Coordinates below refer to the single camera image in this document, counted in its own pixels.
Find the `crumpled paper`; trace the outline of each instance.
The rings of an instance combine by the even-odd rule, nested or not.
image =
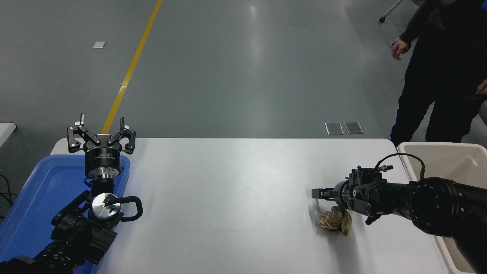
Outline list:
[[[348,236],[352,229],[352,216],[346,209],[334,206],[325,215],[318,216],[318,226],[328,232]]]

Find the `white table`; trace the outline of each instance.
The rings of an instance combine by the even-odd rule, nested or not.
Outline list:
[[[433,237],[401,217],[367,226],[351,212],[348,237],[317,228],[335,203],[312,188],[395,152],[385,139],[140,138],[125,196],[144,215],[118,225],[98,273],[446,274]],[[67,154],[66,139],[52,154]],[[385,164],[389,182],[408,183],[399,157]]]
[[[14,123],[0,123],[0,147],[15,130]]]

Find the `white plastic bin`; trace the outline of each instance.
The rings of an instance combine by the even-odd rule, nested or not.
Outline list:
[[[426,166],[425,178],[441,177],[458,183],[487,188],[487,150],[476,144],[407,142],[397,147],[398,152],[418,156]],[[419,180],[421,164],[418,160],[401,156],[411,181]],[[458,251],[451,238],[435,236],[448,271],[468,274],[474,270]]]

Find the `gray floor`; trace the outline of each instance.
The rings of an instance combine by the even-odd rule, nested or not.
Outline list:
[[[164,0],[117,117],[138,137],[329,138],[324,123],[359,121],[364,134],[340,137],[388,138],[411,56],[391,42],[417,8],[379,23],[394,2]],[[80,112],[101,131],[155,3],[0,1],[0,117],[19,126],[0,169],[15,193]],[[464,140],[485,144],[475,121]]]

